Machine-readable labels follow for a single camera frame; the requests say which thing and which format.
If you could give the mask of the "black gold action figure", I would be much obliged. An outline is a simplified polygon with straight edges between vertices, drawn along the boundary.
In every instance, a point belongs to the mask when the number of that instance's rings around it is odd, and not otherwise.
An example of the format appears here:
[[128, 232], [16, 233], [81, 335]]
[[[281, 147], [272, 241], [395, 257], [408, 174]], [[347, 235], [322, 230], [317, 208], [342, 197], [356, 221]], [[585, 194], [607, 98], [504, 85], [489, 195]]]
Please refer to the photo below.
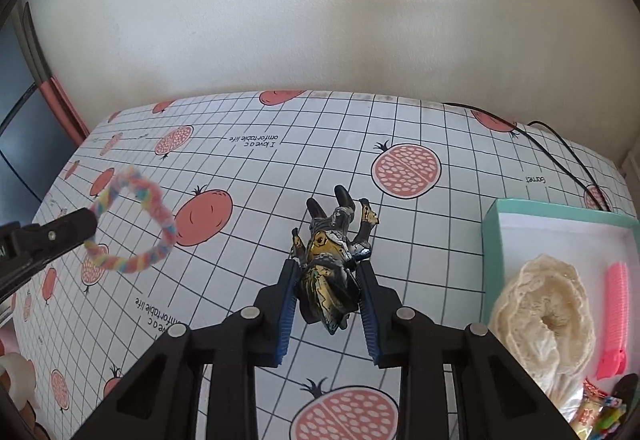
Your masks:
[[334, 196], [337, 206], [332, 213], [314, 198], [306, 200], [310, 238], [303, 241], [298, 230], [292, 230], [290, 252], [299, 267], [294, 293], [300, 314], [306, 324], [320, 323], [331, 335], [345, 329], [358, 310], [355, 272], [372, 255], [370, 236], [378, 225], [369, 200], [352, 199], [343, 185], [334, 187]]

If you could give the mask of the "cream lace scrunchie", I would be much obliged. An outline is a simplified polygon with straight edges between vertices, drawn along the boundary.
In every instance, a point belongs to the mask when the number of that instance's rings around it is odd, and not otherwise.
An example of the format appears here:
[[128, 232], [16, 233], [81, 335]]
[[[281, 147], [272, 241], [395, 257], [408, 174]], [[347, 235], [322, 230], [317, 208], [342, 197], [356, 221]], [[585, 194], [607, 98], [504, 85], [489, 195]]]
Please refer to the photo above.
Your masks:
[[489, 329], [551, 402], [565, 408], [596, 346], [577, 270], [548, 255], [527, 261], [494, 303]]

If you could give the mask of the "orange snack packet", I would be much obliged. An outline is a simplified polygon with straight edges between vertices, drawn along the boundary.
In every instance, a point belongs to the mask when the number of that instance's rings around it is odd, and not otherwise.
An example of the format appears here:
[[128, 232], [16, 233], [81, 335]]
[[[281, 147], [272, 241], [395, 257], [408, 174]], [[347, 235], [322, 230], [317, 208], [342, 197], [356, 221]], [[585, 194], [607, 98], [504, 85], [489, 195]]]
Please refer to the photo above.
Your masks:
[[577, 411], [570, 420], [570, 426], [582, 440], [587, 440], [593, 431], [593, 427], [608, 402], [608, 394], [586, 379], [582, 383], [582, 400]]

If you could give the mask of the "pink hair roller clip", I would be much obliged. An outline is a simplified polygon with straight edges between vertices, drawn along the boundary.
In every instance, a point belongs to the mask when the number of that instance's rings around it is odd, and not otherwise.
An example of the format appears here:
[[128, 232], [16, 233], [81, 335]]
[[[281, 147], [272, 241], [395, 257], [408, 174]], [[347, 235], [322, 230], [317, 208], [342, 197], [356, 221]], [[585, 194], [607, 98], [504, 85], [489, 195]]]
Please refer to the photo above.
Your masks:
[[625, 262], [616, 262], [605, 273], [602, 354], [596, 371], [598, 380], [621, 375], [626, 370], [628, 326], [628, 267]]

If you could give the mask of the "black toy car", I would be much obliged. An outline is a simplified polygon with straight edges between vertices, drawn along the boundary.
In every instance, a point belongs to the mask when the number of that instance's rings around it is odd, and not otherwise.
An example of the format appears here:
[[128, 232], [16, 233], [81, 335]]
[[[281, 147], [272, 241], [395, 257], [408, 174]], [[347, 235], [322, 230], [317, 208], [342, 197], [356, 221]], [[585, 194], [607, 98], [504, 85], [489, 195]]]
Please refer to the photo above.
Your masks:
[[618, 400], [621, 400], [627, 410], [631, 409], [632, 401], [638, 387], [639, 376], [634, 373], [624, 375], [618, 382], [616, 382], [612, 396]]

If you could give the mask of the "pomegranate grid tablecloth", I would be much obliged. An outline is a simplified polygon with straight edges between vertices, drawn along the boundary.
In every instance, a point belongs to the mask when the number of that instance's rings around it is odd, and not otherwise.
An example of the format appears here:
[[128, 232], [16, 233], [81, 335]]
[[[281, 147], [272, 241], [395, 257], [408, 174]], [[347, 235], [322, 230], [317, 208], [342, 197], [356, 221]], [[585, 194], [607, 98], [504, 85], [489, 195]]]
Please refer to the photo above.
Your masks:
[[277, 281], [306, 200], [343, 185], [380, 222], [380, 282], [435, 322], [476, 321], [484, 302], [480, 223], [498, 198], [576, 207], [634, 204], [610, 160], [538, 128], [491, 130], [473, 111], [346, 92], [247, 92], [119, 111], [60, 166], [34, 215], [89, 206], [111, 174], [158, 183], [186, 233], [135, 275], [99, 273], [84, 249], [15, 299], [21, 353], [35, 366], [36, 420], [70, 438], [166, 322], [222, 321]]

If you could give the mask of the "teal cardboard box tray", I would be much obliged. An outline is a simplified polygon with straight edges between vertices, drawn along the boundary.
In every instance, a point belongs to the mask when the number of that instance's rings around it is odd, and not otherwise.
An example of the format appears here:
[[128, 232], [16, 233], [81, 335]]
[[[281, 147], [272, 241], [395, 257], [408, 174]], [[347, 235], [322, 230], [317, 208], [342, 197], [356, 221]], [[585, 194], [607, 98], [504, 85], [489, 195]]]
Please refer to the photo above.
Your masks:
[[498, 199], [482, 241], [482, 320], [566, 420], [639, 371], [638, 219]]

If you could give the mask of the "colourful plastic clips pile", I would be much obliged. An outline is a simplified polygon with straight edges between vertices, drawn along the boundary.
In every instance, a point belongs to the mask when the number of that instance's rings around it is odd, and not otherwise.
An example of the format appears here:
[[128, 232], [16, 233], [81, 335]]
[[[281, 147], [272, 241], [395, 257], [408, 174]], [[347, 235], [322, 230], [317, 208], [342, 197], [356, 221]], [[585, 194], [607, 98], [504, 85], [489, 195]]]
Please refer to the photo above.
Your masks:
[[621, 398], [608, 396], [593, 426], [590, 439], [605, 439], [610, 434], [614, 434], [620, 426], [620, 420], [626, 414], [626, 408], [627, 406]]

